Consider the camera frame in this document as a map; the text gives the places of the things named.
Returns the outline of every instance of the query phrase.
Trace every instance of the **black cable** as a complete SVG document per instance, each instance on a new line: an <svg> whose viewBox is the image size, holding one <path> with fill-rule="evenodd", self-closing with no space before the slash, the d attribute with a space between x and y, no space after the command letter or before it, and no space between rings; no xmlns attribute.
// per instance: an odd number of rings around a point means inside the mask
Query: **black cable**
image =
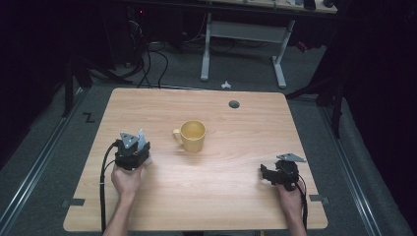
<svg viewBox="0 0 417 236"><path fill-rule="evenodd" d="M160 81L162 80L163 75L165 74L166 70L168 69L168 58L160 52L154 51L153 53L157 53L165 58L166 64L165 69L163 70L162 74L160 75L159 79L157 80L157 87L160 89Z"/></svg>
<svg viewBox="0 0 417 236"><path fill-rule="evenodd" d="M151 85L150 85L150 82L148 80L148 73L149 73L149 70L150 70L150 55L149 55L149 49L148 48L147 48L146 52L147 52L147 56L148 56L148 60L149 60L149 66L148 66L148 69L144 72L144 76L142 77L141 81L139 82L138 88L141 87L144 80L147 80L148 88L151 89Z"/></svg>
<svg viewBox="0 0 417 236"><path fill-rule="evenodd" d="M100 173L100 208L101 208L101 231L102 233L104 233L105 228L106 228L106 218L105 218L105 196L104 196L104 178L105 178L105 170L107 168L107 166L105 165L105 163L107 162L107 156L110 153L110 151L114 148L114 147L118 147L119 144L119 140L117 140L116 142L114 142L113 144L111 144L111 146L108 148L107 152L105 153L105 156L103 158L103 164L101 166L101 173Z"/></svg>

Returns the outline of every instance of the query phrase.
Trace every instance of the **mug handle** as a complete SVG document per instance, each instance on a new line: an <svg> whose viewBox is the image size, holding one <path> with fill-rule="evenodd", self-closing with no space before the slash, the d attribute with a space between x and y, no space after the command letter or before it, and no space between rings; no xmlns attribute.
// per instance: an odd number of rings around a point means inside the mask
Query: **mug handle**
<svg viewBox="0 0 417 236"><path fill-rule="evenodd" d="M174 140L179 144L179 145L183 145L182 140L181 140L181 131L180 129L174 129L172 131L172 136L174 137Z"/></svg>

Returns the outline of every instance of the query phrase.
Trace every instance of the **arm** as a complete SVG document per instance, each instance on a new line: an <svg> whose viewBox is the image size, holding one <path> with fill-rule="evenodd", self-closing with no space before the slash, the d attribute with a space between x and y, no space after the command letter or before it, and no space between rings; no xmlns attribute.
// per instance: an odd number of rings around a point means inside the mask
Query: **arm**
<svg viewBox="0 0 417 236"><path fill-rule="evenodd" d="M111 180L119 194L116 209L104 231L104 236L127 235L129 216L139 191L141 173L144 167L129 171L115 165L111 173Z"/></svg>
<svg viewBox="0 0 417 236"><path fill-rule="evenodd" d="M288 192L283 185L275 184L278 189L281 206L284 210L288 230L291 236L306 236L307 231L303 224L303 204L301 200L301 194L298 190Z"/></svg>

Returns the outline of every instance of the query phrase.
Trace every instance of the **desk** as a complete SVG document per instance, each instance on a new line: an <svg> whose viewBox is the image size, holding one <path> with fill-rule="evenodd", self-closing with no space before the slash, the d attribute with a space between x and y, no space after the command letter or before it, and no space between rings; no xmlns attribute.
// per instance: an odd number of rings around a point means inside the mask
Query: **desk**
<svg viewBox="0 0 417 236"><path fill-rule="evenodd" d="M229 107L236 100L240 107ZM207 128L204 148L185 152L172 130L185 120ZM143 129L152 164L132 210L131 230L284 229L285 216L274 186L260 165L274 169L278 154L305 157L285 96L276 92L117 88L109 99L74 199L67 231L100 231L99 174L108 147L121 131ZM113 159L114 151L108 161ZM298 164L308 194L318 191L307 163ZM106 173L107 219L117 193ZM309 204L309 228L328 224L321 202Z"/></svg>

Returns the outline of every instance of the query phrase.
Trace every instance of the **yellow mug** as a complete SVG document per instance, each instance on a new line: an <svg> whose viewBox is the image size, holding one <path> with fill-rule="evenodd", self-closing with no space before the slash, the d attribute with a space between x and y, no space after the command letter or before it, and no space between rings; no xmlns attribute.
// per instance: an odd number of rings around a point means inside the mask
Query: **yellow mug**
<svg viewBox="0 0 417 236"><path fill-rule="evenodd" d="M197 153L203 148L206 127L200 121L189 120L182 124L180 129L174 129L172 134L175 141L182 145L184 150Z"/></svg>

